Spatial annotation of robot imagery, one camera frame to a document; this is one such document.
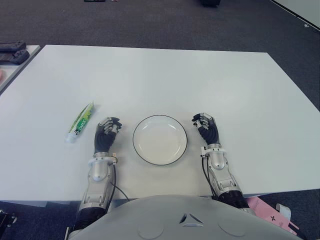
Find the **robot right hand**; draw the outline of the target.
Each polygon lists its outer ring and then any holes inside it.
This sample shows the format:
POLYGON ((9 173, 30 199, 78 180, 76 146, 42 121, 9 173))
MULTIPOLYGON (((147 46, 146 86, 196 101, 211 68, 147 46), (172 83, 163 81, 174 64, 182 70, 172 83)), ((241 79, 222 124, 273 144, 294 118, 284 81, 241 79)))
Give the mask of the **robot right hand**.
POLYGON ((218 128, 211 115, 198 113, 193 116, 192 122, 207 145, 220 144, 218 128))

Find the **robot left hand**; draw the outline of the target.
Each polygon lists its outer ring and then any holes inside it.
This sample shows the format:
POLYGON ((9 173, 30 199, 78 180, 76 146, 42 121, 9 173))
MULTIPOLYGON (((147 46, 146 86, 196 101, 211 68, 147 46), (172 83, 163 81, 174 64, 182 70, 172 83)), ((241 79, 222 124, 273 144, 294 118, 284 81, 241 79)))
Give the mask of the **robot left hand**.
POLYGON ((108 153, 121 128, 122 124, 117 117, 107 117, 100 121, 95 131, 94 153, 108 153))

